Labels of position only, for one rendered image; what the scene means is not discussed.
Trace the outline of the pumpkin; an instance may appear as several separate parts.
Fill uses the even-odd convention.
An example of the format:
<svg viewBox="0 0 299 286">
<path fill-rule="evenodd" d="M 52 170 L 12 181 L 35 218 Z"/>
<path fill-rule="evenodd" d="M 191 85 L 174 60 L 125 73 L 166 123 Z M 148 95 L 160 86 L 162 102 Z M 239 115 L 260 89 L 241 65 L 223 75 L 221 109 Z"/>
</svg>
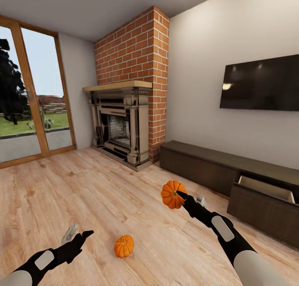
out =
<svg viewBox="0 0 299 286">
<path fill-rule="evenodd" d="M 180 209 L 186 201 L 176 191 L 187 193 L 184 185 L 176 180 L 168 181 L 161 191 L 162 202 L 170 209 Z"/>
<path fill-rule="evenodd" d="M 134 241 L 132 237 L 129 235 L 121 236 L 114 246 L 115 255 L 121 259 L 127 258 L 133 252 L 133 248 Z"/>
</svg>

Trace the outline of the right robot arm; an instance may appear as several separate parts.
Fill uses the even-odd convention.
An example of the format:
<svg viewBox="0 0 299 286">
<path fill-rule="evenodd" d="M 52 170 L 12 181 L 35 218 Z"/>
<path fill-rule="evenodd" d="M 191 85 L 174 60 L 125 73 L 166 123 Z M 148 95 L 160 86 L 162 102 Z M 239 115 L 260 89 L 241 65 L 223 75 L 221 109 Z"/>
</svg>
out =
<svg viewBox="0 0 299 286">
<path fill-rule="evenodd" d="M 229 258 L 243 286 L 292 286 L 283 279 L 233 228 L 230 220 L 207 210 L 203 197 L 194 198 L 176 191 L 184 200 L 184 206 L 192 218 L 211 227 Z"/>
</svg>

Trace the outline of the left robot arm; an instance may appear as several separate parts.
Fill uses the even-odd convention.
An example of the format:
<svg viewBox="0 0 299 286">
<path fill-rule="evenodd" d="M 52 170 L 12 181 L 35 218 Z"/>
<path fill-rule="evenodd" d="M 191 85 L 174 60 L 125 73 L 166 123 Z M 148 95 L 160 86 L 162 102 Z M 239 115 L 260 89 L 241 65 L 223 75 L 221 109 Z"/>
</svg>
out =
<svg viewBox="0 0 299 286">
<path fill-rule="evenodd" d="M 78 227 L 76 224 L 69 227 L 61 239 L 61 247 L 54 250 L 49 248 L 33 255 L 24 265 L 1 279 L 0 286 L 37 286 L 48 270 L 64 262 L 70 264 L 80 252 L 86 238 L 94 233 L 93 230 L 84 231 L 71 240 Z"/>
</svg>

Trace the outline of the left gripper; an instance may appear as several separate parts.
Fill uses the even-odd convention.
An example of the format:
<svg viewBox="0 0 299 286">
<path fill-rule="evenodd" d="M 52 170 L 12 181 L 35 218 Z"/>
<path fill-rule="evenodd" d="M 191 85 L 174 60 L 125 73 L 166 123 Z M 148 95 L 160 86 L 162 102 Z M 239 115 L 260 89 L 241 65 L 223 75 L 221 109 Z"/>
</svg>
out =
<svg viewBox="0 0 299 286">
<path fill-rule="evenodd" d="M 93 230 L 84 231 L 82 234 L 78 233 L 71 242 L 63 245 L 64 249 L 66 250 L 66 257 L 65 257 L 64 262 L 67 262 L 68 264 L 70 264 L 73 261 L 73 259 L 78 255 L 78 253 L 80 252 L 81 247 L 83 246 L 84 242 L 86 241 L 86 238 L 89 237 L 90 235 L 92 235 L 93 233 L 94 233 Z"/>
</svg>

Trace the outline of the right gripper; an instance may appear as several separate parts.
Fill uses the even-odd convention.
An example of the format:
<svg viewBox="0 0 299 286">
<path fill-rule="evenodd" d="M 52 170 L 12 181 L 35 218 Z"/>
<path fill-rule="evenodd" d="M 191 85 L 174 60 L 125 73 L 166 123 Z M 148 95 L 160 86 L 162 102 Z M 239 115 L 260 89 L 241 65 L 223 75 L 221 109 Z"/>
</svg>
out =
<svg viewBox="0 0 299 286">
<path fill-rule="evenodd" d="M 199 220 L 199 217 L 202 213 L 203 210 L 205 210 L 204 207 L 202 207 L 200 204 L 196 203 L 196 201 L 194 200 L 194 198 L 190 195 L 188 195 L 187 193 L 181 192 L 181 191 L 176 191 L 180 197 L 182 197 L 184 200 L 186 200 L 184 202 L 184 206 L 187 209 L 187 211 L 189 212 L 190 216 L 192 218 L 196 218 Z"/>
</svg>

